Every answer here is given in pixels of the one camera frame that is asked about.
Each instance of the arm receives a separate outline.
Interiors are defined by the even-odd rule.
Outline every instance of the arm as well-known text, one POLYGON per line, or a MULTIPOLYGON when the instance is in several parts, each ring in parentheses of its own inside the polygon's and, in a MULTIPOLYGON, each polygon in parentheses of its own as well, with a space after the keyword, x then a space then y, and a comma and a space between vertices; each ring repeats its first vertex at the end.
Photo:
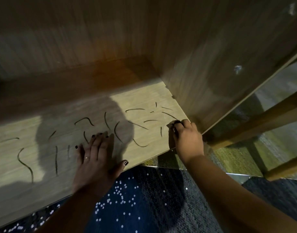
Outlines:
POLYGON ((108 192, 128 164, 127 160, 123 160, 108 171, 108 142, 108 136, 99 134, 92 136, 87 149, 82 145, 75 147, 78 155, 73 181, 75 193, 38 229, 38 233, 84 231, 96 202, 108 192))
POLYGON ((297 232, 297 221, 247 191, 204 156, 194 123, 174 125, 176 150, 224 232, 297 232))

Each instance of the wooden shelf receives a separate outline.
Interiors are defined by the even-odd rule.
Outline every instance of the wooden shelf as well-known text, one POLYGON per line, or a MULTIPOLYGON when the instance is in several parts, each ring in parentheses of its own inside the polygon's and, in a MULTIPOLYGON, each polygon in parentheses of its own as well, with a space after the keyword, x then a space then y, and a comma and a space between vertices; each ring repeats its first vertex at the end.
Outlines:
POLYGON ((166 125, 172 116, 186 118, 145 57, 2 85, 0 226, 72 193, 74 147, 87 145, 85 137, 112 134, 116 126, 113 158, 127 159, 131 168, 169 149, 166 125), (33 171, 33 183, 18 154, 33 171))

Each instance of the wooden panel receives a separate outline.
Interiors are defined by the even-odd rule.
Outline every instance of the wooden panel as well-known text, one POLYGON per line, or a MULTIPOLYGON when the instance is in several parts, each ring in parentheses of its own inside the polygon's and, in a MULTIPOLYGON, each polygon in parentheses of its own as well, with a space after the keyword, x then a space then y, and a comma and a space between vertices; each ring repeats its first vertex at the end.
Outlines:
POLYGON ((85 137, 116 132, 113 158, 127 159, 131 168, 167 151, 166 125, 172 116, 186 118, 144 57, 35 76, 26 82, 30 83, 18 80, 7 84, 9 90, 7 85, 0 89, 0 226, 71 194, 74 147, 86 145, 85 137), (8 94, 16 88, 19 91, 8 94), (18 157, 33 171, 33 183, 18 157))
POLYGON ((147 0, 0 0, 0 79, 145 53, 147 0))
POLYGON ((219 149, 296 121, 297 92, 208 144, 212 149, 219 149))
POLYGON ((156 15, 150 59, 202 132, 297 53, 297 1, 159 0, 156 15))
POLYGON ((274 181, 282 177, 297 173, 297 157, 268 171, 264 177, 269 181, 274 181))

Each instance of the hand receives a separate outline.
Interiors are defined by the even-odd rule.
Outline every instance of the hand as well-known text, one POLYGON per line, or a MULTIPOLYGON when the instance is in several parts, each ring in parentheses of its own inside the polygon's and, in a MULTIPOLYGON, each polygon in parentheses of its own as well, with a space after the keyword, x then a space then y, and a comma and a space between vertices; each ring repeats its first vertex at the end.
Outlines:
POLYGON ((182 123, 174 124, 174 127, 178 131, 178 137, 173 135, 176 151, 184 164, 195 156, 204 156, 202 136, 195 123, 184 119, 182 123))
POLYGON ((128 164, 127 160, 121 161, 111 171, 108 170, 108 144, 109 137, 101 133, 92 136, 87 149, 82 145, 75 147, 78 168, 73 181, 74 192, 81 190, 100 199, 123 172, 128 164))

